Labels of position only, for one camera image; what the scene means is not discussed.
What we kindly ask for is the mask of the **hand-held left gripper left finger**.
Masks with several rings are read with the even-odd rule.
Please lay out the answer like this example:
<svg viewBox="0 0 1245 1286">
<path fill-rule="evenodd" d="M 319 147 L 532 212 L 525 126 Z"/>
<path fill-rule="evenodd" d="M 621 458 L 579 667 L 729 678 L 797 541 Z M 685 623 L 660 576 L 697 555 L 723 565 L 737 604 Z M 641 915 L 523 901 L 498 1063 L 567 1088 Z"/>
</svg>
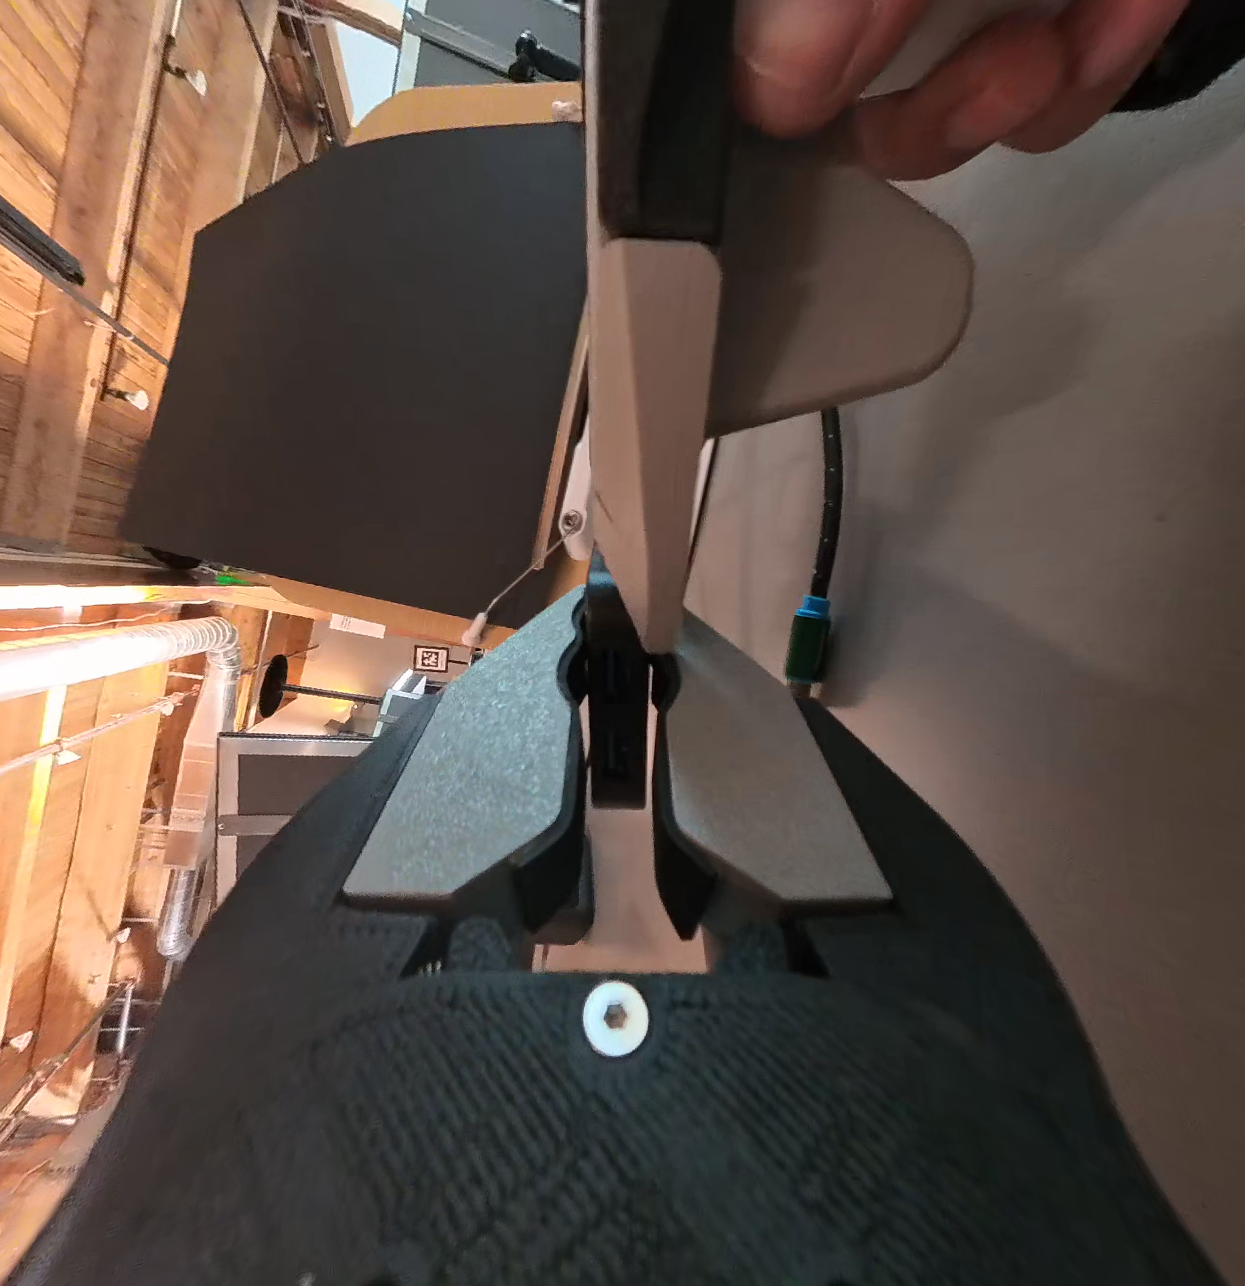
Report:
<svg viewBox="0 0 1245 1286">
<path fill-rule="evenodd" d="M 532 938 L 577 900 L 583 615 L 577 588 L 439 699 L 345 878 L 351 905 L 486 917 Z"/>
</svg>

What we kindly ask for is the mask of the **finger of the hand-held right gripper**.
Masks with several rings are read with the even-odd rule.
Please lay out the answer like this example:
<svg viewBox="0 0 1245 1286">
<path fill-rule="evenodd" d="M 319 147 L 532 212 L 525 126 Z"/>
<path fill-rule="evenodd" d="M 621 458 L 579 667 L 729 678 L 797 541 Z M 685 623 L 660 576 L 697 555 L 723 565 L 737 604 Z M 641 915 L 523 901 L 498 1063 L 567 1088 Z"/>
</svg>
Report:
<svg viewBox="0 0 1245 1286">
<path fill-rule="evenodd" d="M 681 632 L 723 294 L 729 6 L 584 9 L 597 544 L 650 653 Z"/>
<path fill-rule="evenodd" d="M 966 240 L 866 170 L 845 133 L 739 133 L 722 266 L 711 439 L 920 384 L 973 307 Z"/>
</svg>

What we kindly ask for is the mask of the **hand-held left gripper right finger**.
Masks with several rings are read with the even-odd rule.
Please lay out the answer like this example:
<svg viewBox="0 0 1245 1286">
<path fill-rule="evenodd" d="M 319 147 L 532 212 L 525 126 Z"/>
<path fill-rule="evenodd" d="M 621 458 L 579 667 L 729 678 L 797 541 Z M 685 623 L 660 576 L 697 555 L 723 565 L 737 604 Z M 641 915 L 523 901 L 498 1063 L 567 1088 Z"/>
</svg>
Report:
<svg viewBox="0 0 1245 1286">
<path fill-rule="evenodd" d="M 653 856 L 679 938 L 889 908 L 889 880 L 788 688 L 693 613 L 658 674 Z"/>
</svg>

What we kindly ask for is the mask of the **dark grey USB hub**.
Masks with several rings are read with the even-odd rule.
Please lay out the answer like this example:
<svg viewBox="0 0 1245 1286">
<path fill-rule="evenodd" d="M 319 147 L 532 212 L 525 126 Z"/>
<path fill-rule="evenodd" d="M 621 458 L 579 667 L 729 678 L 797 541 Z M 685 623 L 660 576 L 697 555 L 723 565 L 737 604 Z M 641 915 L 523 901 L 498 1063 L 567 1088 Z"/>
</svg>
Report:
<svg viewBox="0 0 1245 1286">
<path fill-rule="evenodd" d="M 584 585 L 583 625 L 591 801 L 599 810 L 641 812 L 650 782 L 651 664 L 599 549 Z"/>
</svg>

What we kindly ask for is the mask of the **person's right hand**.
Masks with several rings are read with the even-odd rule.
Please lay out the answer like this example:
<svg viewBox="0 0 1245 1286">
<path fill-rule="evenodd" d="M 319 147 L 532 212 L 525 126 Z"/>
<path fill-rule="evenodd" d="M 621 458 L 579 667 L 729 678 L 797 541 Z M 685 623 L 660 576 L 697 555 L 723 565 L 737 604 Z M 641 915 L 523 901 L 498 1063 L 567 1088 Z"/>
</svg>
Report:
<svg viewBox="0 0 1245 1286">
<path fill-rule="evenodd" d="M 839 118 L 857 159 L 885 180 L 933 180 L 994 147 L 1049 154 L 1128 94 L 1188 2 L 1080 2 L 1057 18 L 1015 15 L 975 32 L 920 85 L 869 99 L 919 27 L 922 2 L 739 4 L 734 89 L 774 138 Z"/>
</svg>

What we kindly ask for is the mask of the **silver computer monitor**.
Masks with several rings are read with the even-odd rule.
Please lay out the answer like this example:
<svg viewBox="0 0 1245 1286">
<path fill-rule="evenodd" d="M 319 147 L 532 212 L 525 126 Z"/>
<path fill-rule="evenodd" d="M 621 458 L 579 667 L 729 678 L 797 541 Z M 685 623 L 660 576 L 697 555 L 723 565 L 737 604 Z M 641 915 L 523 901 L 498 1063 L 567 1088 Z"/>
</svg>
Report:
<svg viewBox="0 0 1245 1286">
<path fill-rule="evenodd" d="M 440 644 L 528 623 L 583 579 L 583 206 L 579 85 L 449 87 L 206 226 L 120 535 Z"/>
</svg>

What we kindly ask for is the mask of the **silver ventilation duct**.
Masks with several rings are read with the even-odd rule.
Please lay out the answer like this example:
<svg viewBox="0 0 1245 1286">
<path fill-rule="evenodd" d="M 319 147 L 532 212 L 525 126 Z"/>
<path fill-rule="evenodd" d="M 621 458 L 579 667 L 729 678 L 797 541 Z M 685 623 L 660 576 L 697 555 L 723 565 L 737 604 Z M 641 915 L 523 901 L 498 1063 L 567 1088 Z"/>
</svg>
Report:
<svg viewBox="0 0 1245 1286">
<path fill-rule="evenodd" d="M 205 655 L 206 666 L 184 741 L 169 817 L 175 824 L 169 854 L 187 859 L 192 868 L 206 859 L 213 845 L 208 819 L 217 778 L 217 745 L 233 725 L 242 673 L 236 629 L 227 620 L 203 618 L 0 644 L 0 706 L 196 655 Z M 52 739 L 0 764 L 0 780 L 18 780 L 16 801 L 6 805 L 0 798 L 0 826 L 13 819 L 18 847 L 15 866 L 0 875 L 0 991 L 9 991 L 16 973 L 25 896 L 46 805 L 50 776 L 39 764 L 62 748 L 60 739 Z"/>
</svg>

